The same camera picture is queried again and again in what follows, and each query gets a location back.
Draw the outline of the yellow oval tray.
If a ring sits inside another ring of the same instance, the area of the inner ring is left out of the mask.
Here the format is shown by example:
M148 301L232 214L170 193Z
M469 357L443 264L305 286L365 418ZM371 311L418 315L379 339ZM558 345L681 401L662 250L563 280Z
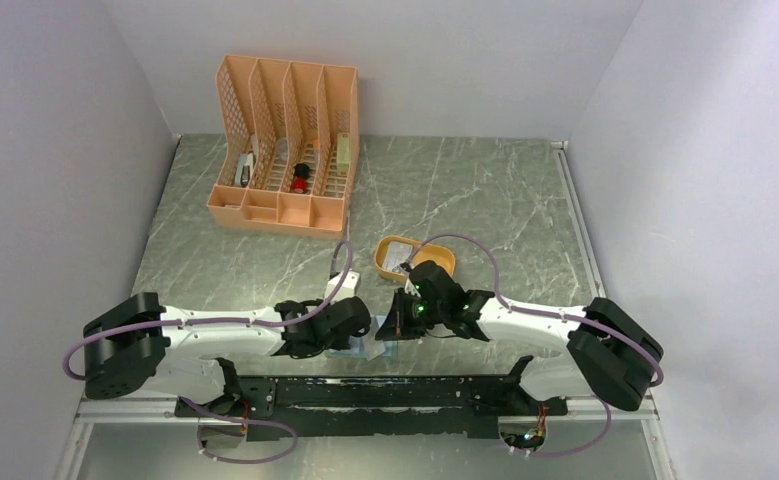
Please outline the yellow oval tray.
M455 268L456 268L456 257L454 253L447 247L434 244L434 243L428 243L423 247L421 247L420 241L416 241L398 235L389 235L383 237L378 242L373 256L374 264L378 269L378 273L381 277L388 280L393 280L395 282L399 282L401 284L405 282L404 276L402 274L399 274L398 272L387 271L382 268L382 262L385 257L387 244L390 241L409 243L414 246L414 250L412 251L412 253L416 252L416 254L413 257L412 262L410 263L412 266L418 265L419 263L422 263L424 261L431 260L435 262L437 265L441 266L448 273L449 276L454 275Z

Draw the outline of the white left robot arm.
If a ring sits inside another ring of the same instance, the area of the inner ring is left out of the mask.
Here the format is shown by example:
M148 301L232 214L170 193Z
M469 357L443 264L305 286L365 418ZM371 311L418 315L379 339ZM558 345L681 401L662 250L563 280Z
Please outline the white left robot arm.
M132 296L83 329L84 392L92 400L138 390L185 397L226 416L242 388L229 354L296 360L345 350L369 332L371 315L358 297L329 304L286 301L242 312L164 306L153 292Z

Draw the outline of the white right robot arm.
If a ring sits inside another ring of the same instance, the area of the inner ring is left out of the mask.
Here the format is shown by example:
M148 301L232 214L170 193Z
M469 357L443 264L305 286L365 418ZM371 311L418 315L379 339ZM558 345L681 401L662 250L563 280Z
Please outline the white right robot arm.
M379 341L417 340L437 326L459 339L517 341L555 352L531 360L504 391L515 413L541 401L593 394L623 411L637 410L659 376L661 345L619 305L596 297L584 307L509 303L488 290L466 290L441 266L426 261L375 335Z

